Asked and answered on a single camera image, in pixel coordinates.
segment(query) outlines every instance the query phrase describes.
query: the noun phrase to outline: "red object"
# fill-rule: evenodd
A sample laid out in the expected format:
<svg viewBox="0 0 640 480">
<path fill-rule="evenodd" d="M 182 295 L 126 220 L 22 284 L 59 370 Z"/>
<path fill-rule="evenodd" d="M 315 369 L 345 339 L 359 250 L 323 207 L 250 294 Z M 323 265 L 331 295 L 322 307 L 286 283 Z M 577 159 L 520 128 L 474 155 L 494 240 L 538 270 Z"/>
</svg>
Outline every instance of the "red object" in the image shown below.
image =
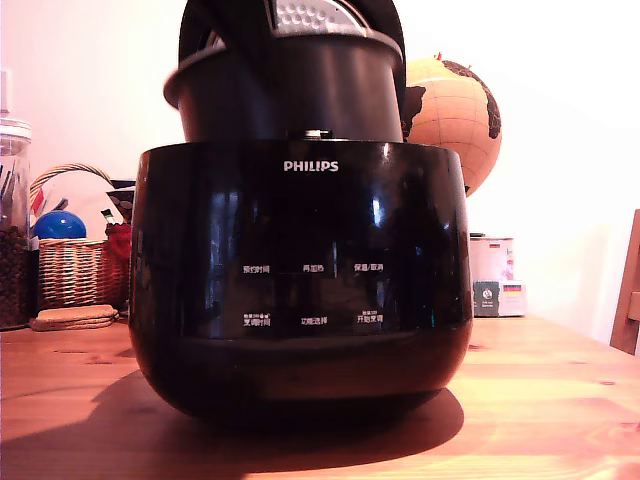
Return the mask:
<svg viewBox="0 0 640 480">
<path fill-rule="evenodd" d="M 31 205 L 31 210 L 33 211 L 34 215 L 38 216 L 43 203 L 44 203 L 44 193 L 42 192 L 42 188 L 39 188 L 38 193 L 36 193 L 36 196 L 33 199 L 33 205 Z"/>
<path fill-rule="evenodd" d="M 128 262 L 131 256 L 131 225 L 108 225 L 105 249 L 121 262 Z"/>
</svg>

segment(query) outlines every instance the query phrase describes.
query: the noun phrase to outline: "glass jar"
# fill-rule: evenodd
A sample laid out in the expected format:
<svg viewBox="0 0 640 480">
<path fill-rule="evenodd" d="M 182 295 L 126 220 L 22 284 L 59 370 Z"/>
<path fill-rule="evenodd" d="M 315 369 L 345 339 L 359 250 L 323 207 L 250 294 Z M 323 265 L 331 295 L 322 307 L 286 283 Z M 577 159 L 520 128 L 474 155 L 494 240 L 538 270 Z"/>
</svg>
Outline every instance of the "glass jar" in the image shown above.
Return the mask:
<svg viewBox="0 0 640 480">
<path fill-rule="evenodd" d="M 29 324 L 31 127 L 0 118 L 0 329 Z"/>
</svg>

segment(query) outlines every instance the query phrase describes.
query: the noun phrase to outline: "jar lid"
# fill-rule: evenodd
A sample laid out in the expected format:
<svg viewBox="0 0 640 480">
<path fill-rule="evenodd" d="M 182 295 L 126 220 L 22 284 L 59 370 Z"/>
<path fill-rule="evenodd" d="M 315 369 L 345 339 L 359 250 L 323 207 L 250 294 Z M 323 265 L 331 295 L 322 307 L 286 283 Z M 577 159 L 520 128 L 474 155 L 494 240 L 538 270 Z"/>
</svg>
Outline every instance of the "jar lid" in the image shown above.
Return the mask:
<svg viewBox="0 0 640 480">
<path fill-rule="evenodd" d="M 0 135 L 11 135 L 31 142 L 31 125 L 21 120 L 0 118 Z"/>
</svg>

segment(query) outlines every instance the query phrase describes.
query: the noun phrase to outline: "globe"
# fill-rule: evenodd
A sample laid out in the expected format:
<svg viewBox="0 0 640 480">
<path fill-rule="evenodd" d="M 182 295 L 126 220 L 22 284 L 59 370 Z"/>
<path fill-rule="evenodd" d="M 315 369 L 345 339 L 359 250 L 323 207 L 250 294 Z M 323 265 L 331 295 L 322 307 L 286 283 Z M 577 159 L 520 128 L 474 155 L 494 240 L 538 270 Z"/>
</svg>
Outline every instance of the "globe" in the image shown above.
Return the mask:
<svg viewBox="0 0 640 480">
<path fill-rule="evenodd" d="M 470 68 L 441 55 L 409 62 L 402 118 L 405 141 L 460 155 L 467 196 L 493 169 L 502 142 L 500 110 Z"/>
</svg>

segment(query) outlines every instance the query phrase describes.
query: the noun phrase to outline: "wooden table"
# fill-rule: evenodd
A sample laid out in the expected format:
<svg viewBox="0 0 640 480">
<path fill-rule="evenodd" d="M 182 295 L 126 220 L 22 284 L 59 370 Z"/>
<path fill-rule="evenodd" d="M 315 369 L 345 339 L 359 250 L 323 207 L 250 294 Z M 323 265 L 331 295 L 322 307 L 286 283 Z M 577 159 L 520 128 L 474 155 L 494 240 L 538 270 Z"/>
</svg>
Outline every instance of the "wooden table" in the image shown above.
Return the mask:
<svg viewBox="0 0 640 480">
<path fill-rule="evenodd" d="M 402 423 L 221 434 L 160 400 L 127 328 L 2 334 L 2 478 L 640 479 L 640 360 L 538 318 L 477 319 Z"/>
</svg>

